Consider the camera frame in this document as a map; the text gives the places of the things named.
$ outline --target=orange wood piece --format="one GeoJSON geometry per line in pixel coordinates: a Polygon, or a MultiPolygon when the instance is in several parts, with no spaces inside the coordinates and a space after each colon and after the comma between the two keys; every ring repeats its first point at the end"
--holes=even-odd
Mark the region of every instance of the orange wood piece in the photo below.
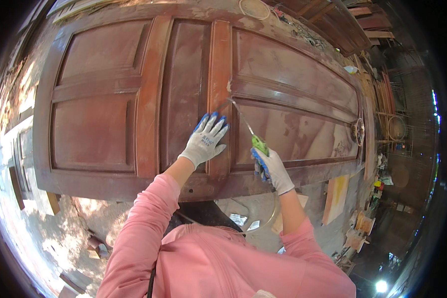
{"type": "Polygon", "coordinates": [[[324,225],[328,225],[343,212],[348,182],[349,174],[329,180],[325,213],[322,220],[324,225]]]}

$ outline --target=pink sleeve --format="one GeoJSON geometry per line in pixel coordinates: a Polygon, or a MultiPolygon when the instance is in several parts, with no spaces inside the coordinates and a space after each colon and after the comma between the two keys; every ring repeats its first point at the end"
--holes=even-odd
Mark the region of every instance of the pink sleeve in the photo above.
{"type": "Polygon", "coordinates": [[[142,298],[147,293],[162,236],[179,207],[180,191],[172,176],[161,174],[137,195],[116,240],[97,298],[142,298]]]}
{"type": "Polygon", "coordinates": [[[319,289],[320,297],[355,297],[356,286],[351,279],[334,264],[316,243],[310,219],[305,218],[298,229],[280,238],[285,246],[286,255],[307,262],[306,270],[310,274],[306,282],[319,289]]]}

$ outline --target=door panel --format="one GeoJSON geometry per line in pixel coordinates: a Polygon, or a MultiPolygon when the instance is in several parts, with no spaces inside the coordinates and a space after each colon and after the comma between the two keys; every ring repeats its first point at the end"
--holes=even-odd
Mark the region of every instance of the door panel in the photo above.
{"type": "MultiPolygon", "coordinates": [[[[254,133],[278,152],[284,162],[298,161],[299,165],[303,165],[324,163],[327,158],[356,158],[358,145],[351,140],[351,129],[347,125],[331,122],[307,112],[282,111],[273,105],[259,107],[252,102],[238,102],[254,133]]],[[[252,136],[242,120],[239,121],[238,127],[235,165],[250,164],[250,167],[240,167],[248,169],[253,165],[248,154],[252,146],[249,141],[252,136]]]]}
{"type": "Polygon", "coordinates": [[[53,104],[53,168],[133,173],[135,99],[121,93],[53,104]]]}
{"type": "Polygon", "coordinates": [[[139,67],[143,54],[139,45],[147,37],[148,26],[149,21],[131,21],[76,34],[64,63],[61,83],[77,75],[139,67]]]}
{"type": "MultiPolygon", "coordinates": [[[[327,67],[274,40],[236,30],[235,73],[238,79],[283,88],[356,115],[356,91],[327,67]]],[[[297,108],[305,107],[296,103],[297,108]]]]}
{"type": "MultiPolygon", "coordinates": [[[[295,185],[352,173],[350,123],[360,88],[331,58],[278,28],[226,11],[163,4],[65,26],[48,54],[35,105],[38,186],[132,201],[184,150],[200,118],[232,97],[276,150],[295,185]],[[249,23],[261,26],[247,27],[249,23]]],[[[253,175],[251,136],[235,107],[227,149],[201,164],[181,201],[268,192],[253,175]]]]}
{"type": "MultiPolygon", "coordinates": [[[[206,112],[210,23],[175,21],[161,99],[161,172],[177,160],[206,112]]],[[[205,164],[198,172],[205,171],[205,164]]]]}

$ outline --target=green handle tool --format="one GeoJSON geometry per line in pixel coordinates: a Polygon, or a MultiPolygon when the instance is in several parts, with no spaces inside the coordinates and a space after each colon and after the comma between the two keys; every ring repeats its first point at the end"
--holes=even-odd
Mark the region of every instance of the green handle tool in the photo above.
{"type": "Polygon", "coordinates": [[[263,154],[265,154],[266,156],[270,155],[265,141],[256,134],[252,134],[252,146],[263,152],[263,154]]]}
{"type": "Polygon", "coordinates": [[[235,106],[235,108],[238,111],[238,114],[240,116],[240,119],[242,119],[245,124],[248,127],[248,130],[250,130],[250,133],[252,134],[252,146],[257,148],[258,150],[260,150],[261,152],[263,152],[263,154],[265,154],[266,156],[269,156],[269,152],[268,152],[268,147],[266,146],[265,141],[259,137],[258,135],[253,133],[253,130],[250,126],[250,124],[248,124],[247,120],[245,119],[244,114],[242,113],[242,111],[240,110],[240,107],[238,106],[238,104],[231,98],[227,98],[231,103],[233,103],[233,105],[235,106]]]}

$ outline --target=hand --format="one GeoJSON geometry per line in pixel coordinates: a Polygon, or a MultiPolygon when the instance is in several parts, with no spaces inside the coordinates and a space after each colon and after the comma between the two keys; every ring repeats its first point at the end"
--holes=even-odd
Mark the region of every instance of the hand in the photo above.
{"type": "Polygon", "coordinates": [[[210,117],[208,114],[202,117],[191,134],[184,151],[179,155],[179,157],[188,158],[194,164],[194,171],[199,164],[219,155],[227,147],[225,144],[217,146],[217,143],[224,137],[230,125],[223,126],[227,117],[222,116],[214,126],[217,116],[218,113],[213,112],[210,117]]]}
{"type": "MultiPolygon", "coordinates": [[[[295,188],[278,153],[270,148],[268,148],[269,156],[266,156],[256,148],[252,148],[251,152],[253,157],[262,165],[264,173],[270,178],[270,182],[275,187],[278,195],[287,193],[295,188]]],[[[266,176],[262,176],[263,181],[266,181],[266,176]]]]}

